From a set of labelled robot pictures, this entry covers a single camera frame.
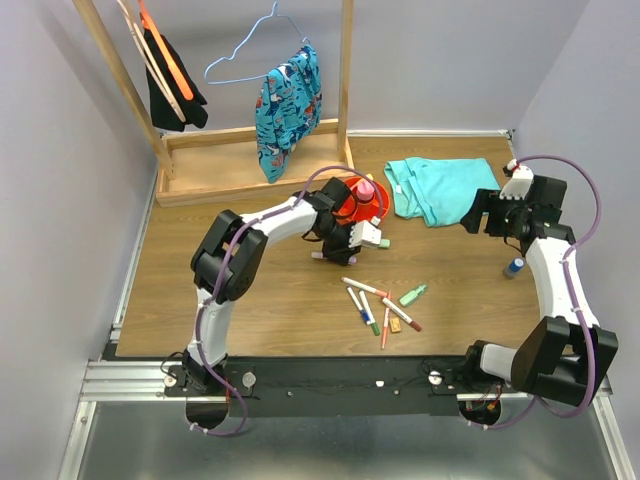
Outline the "white marker red cap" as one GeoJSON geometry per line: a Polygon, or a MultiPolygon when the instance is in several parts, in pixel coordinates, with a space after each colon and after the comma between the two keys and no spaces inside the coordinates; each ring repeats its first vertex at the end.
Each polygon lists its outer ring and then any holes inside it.
{"type": "Polygon", "coordinates": [[[360,281],[357,281],[357,280],[354,280],[354,279],[351,279],[351,278],[348,278],[348,277],[341,277],[341,281],[343,283],[345,283],[346,285],[349,285],[351,287],[358,288],[358,289],[360,289],[362,291],[377,295],[377,296],[379,296],[381,298],[386,298],[389,295],[389,292],[387,292],[387,291],[380,290],[380,289],[378,289],[376,287],[367,285],[365,283],[362,283],[360,281]]]}

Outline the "white marker maroon cap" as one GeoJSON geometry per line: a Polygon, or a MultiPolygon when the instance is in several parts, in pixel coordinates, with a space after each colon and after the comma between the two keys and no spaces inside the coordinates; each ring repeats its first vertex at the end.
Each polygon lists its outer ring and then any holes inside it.
{"type": "Polygon", "coordinates": [[[415,320],[413,320],[408,314],[406,314],[398,305],[396,305],[390,298],[382,298],[382,302],[393,311],[402,321],[408,326],[413,328],[417,332],[422,331],[422,326],[415,320]]]}

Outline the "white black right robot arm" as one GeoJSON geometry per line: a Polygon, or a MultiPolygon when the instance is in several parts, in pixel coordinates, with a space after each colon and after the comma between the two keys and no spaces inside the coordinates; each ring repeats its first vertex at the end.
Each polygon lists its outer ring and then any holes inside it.
{"type": "Polygon", "coordinates": [[[584,408],[617,353],[616,334],[599,326],[584,295],[575,265],[578,242],[560,222],[566,188],[562,180],[518,167],[502,189],[478,190],[461,219],[471,234],[518,241],[541,316],[517,349],[481,340],[467,349],[459,371],[471,391],[498,378],[517,391],[584,408]]]}

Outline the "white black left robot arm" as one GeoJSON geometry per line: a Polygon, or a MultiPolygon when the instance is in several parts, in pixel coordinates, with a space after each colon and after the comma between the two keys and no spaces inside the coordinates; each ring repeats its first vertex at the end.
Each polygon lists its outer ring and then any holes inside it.
{"type": "Polygon", "coordinates": [[[255,214],[224,210],[218,215],[190,264],[198,307],[182,368],[197,393],[209,395],[221,385],[217,365],[227,356],[233,307],[252,286],[268,247],[295,235],[313,234],[322,243],[324,260],[347,266],[355,259],[361,250],[351,241],[356,223],[341,224],[337,214],[351,197],[346,183],[333,177],[319,190],[299,192],[255,214]]]}

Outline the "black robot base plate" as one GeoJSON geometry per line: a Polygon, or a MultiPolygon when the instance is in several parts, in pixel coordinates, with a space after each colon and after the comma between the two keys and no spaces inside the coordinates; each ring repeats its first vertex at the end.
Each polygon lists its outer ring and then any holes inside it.
{"type": "Polygon", "coordinates": [[[496,421],[503,381],[459,355],[230,356],[208,373],[191,359],[162,368],[164,392],[187,401],[189,419],[226,416],[346,417],[427,414],[496,421]]]}

